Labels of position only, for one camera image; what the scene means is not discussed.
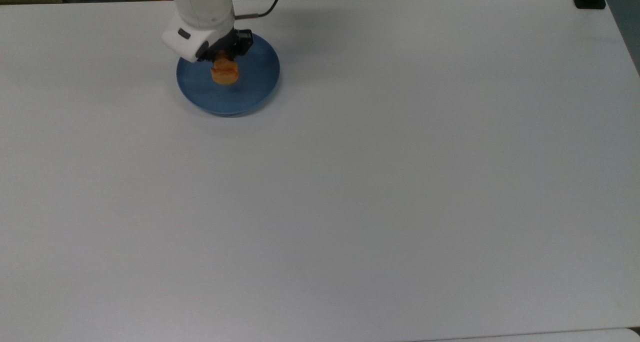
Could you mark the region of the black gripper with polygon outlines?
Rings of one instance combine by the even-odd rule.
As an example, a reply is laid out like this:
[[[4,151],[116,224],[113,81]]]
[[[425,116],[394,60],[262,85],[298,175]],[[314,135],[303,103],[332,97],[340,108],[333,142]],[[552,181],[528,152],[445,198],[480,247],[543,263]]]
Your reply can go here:
[[[198,51],[198,62],[214,62],[217,58],[234,61],[237,57],[244,57],[254,45],[251,30],[231,30],[211,46],[205,46]]]

